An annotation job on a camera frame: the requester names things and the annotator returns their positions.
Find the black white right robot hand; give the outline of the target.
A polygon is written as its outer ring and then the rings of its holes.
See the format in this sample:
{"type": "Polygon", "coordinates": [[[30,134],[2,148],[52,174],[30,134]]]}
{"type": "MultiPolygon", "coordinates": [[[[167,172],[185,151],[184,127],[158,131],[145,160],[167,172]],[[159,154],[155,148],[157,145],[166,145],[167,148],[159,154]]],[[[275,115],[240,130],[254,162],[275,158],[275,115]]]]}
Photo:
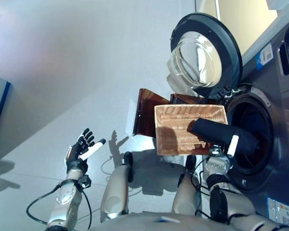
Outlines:
{"type": "Polygon", "coordinates": [[[220,157],[220,158],[229,158],[231,160],[235,156],[238,143],[239,143],[239,134],[234,133],[231,136],[231,139],[229,142],[226,142],[223,145],[215,144],[212,148],[210,148],[210,156],[220,157]]]}

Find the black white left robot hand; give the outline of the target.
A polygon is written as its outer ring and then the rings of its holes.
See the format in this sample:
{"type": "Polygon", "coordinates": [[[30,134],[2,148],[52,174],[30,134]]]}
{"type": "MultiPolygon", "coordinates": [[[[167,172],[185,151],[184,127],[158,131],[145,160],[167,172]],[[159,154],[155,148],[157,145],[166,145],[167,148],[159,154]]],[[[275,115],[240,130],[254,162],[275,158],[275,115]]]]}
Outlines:
{"type": "Polygon", "coordinates": [[[105,143],[105,139],[95,142],[93,132],[89,128],[84,129],[76,139],[76,142],[69,146],[65,157],[66,173],[68,174],[72,170],[79,170],[82,175],[85,175],[88,171],[88,158],[105,143]]]}

